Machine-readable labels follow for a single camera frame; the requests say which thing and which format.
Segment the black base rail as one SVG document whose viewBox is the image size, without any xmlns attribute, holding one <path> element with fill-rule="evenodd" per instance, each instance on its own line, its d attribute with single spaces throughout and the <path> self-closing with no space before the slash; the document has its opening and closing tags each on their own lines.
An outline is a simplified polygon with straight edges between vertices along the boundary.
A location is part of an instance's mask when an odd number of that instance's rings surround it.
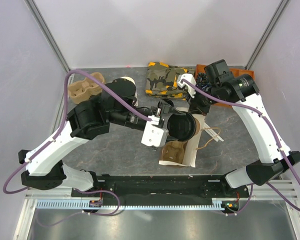
<svg viewBox="0 0 300 240">
<path fill-rule="evenodd" d="M 72 197 L 101 197 L 107 204 L 126 205 L 207 205 L 213 199 L 247 198 L 246 185 L 230 188 L 222 175 L 99 175 L 96 190 Z"/>
</svg>

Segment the single brown paper cup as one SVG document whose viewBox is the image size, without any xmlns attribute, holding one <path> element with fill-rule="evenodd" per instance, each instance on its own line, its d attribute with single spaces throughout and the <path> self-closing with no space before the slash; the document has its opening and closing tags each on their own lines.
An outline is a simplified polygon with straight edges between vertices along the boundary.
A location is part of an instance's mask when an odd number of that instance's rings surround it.
<svg viewBox="0 0 300 240">
<path fill-rule="evenodd" d="M 201 129 L 201 125 L 200 122 L 193 115 L 191 115 L 190 118 L 190 126 L 191 126 L 191 133 L 192 133 L 191 137 L 194 137 L 199 133 Z"/>
</svg>

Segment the dark rolled band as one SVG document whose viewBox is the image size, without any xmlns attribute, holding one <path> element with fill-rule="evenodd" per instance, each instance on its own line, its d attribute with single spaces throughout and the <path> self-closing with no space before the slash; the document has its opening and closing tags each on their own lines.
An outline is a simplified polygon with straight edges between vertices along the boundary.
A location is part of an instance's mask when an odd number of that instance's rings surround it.
<svg viewBox="0 0 300 240">
<path fill-rule="evenodd" d="M 205 72 L 199 72 L 196 77 L 197 84 L 206 85 L 209 83 L 207 74 Z"/>
</svg>

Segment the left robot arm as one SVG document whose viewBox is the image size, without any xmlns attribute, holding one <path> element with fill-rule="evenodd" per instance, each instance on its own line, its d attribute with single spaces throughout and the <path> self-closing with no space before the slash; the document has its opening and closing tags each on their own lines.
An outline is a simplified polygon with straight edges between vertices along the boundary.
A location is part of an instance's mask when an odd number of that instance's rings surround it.
<svg viewBox="0 0 300 240">
<path fill-rule="evenodd" d="M 96 174 L 71 168 L 63 158 L 97 136 L 107 134 L 111 124 L 141 131 L 141 143 L 151 148 L 163 147 L 168 141 L 184 142 L 194 135 L 196 122 L 188 112 L 175 109 L 169 101 L 161 101 L 156 107 L 139 107 L 137 101 L 132 78 L 121 77 L 106 83 L 101 93 L 66 114 L 59 129 L 41 145 L 19 152 L 19 161 L 25 165 L 21 183 L 38 190 L 64 186 L 94 197 L 100 191 Z"/>
</svg>

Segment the brown paper bag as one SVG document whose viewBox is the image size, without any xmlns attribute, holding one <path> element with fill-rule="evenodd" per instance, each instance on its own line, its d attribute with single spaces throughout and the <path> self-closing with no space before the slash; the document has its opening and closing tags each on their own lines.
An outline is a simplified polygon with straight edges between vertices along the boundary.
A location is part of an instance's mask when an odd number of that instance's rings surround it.
<svg viewBox="0 0 300 240">
<path fill-rule="evenodd" d="M 213 139 L 209 139 L 203 146 L 199 146 L 199 141 L 201 138 L 202 131 L 205 131 L 205 128 L 210 128 L 205 123 L 205 116 L 200 114 L 193 114 L 193 116 L 200 122 L 200 131 L 197 135 L 187 140 L 187 145 L 185 148 L 185 154 L 182 163 L 175 163 L 171 161 L 160 160 L 158 161 L 159 165 L 162 166 L 178 166 L 178 167 L 196 167 L 196 157 L 197 151 L 205 148 Z"/>
</svg>

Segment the cardboard cup carrier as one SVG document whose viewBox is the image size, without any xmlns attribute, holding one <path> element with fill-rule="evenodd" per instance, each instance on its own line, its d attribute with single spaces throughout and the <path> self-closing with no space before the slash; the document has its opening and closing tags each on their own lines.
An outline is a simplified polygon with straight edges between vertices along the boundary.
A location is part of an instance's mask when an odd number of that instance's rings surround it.
<svg viewBox="0 0 300 240">
<path fill-rule="evenodd" d="M 76 105 L 89 100 L 102 92 L 102 88 L 93 80 L 85 77 L 84 80 L 76 81 L 67 87 L 68 96 Z"/>
<path fill-rule="evenodd" d="M 183 162 L 187 141 L 170 141 L 161 152 L 161 160 L 181 164 Z"/>
</svg>

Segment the camouflage folded cloth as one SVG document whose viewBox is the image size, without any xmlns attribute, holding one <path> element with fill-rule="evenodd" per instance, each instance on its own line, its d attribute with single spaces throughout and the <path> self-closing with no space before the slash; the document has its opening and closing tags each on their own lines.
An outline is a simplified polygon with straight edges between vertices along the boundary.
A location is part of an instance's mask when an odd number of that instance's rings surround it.
<svg viewBox="0 0 300 240">
<path fill-rule="evenodd" d="M 180 75 L 195 75 L 193 67 L 169 65 L 163 62 L 149 62 L 146 70 L 145 94 L 155 98 L 185 100 L 187 92 L 178 87 Z"/>
</svg>

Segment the black plastic cup lid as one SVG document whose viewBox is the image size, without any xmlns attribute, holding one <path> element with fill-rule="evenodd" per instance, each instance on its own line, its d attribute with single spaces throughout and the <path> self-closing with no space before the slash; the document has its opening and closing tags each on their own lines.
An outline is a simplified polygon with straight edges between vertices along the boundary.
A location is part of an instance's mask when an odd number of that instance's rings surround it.
<svg viewBox="0 0 300 240">
<path fill-rule="evenodd" d="M 186 112 L 185 115 L 172 114 L 167 121 L 168 134 L 180 141 L 185 142 L 192 138 L 191 114 Z"/>
</svg>

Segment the orange compartment tray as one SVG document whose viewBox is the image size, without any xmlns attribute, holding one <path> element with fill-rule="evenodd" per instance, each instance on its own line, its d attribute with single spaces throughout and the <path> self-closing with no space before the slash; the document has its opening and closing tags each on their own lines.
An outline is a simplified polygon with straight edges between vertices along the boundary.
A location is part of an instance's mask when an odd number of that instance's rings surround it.
<svg viewBox="0 0 300 240">
<path fill-rule="evenodd" d="M 195 86 L 206 94 L 221 100 L 221 102 L 217 102 L 205 96 L 211 106 L 228 106 L 227 103 L 244 102 L 247 97 L 259 92 L 252 71 L 229 68 L 224 60 L 210 65 L 198 64 L 195 70 L 195 81 L 198 73 L 206 73 L 209 83 L 203 85 L 196 82 Z"/>
</svg>

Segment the white wrapped straw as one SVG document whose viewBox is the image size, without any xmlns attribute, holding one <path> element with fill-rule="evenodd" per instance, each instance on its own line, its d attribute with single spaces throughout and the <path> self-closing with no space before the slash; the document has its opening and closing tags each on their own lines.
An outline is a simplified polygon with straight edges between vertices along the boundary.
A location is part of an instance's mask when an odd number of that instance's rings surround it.
<svg viewBox="0 0 300 240">
<path fill-rule="evenodd" d="M 221 128 L 219 127 L 207 127 L 204 129 L 204 131 L 206 133 L 208 133 L 213 140 L 215 140 L 216 142 L 223 142 L 224 139 L 220 136 L 221 134 Z"/>
</svg>

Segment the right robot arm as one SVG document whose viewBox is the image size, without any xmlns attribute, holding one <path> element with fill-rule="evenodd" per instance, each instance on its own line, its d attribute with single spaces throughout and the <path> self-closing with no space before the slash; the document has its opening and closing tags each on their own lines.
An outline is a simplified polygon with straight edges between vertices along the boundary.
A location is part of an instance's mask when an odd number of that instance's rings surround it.
<svg viewBox="0 0 300 240">
<path fill-rule="evenodd" d="M 232 196 L 243 185 L 262 186 L 300 162 L 300 152 L 292 151 L 273 126 L 250 74 L 235 73 L 222 59 L 205 66 L 197 78 L 184 74 L 177 84 L 186 86 L 191 110 L 206 115 L 216 103 L 231 106 L 256 147 L 257 161 L 225 175 L 219 184 L 223 196 Z"/>
</svg>

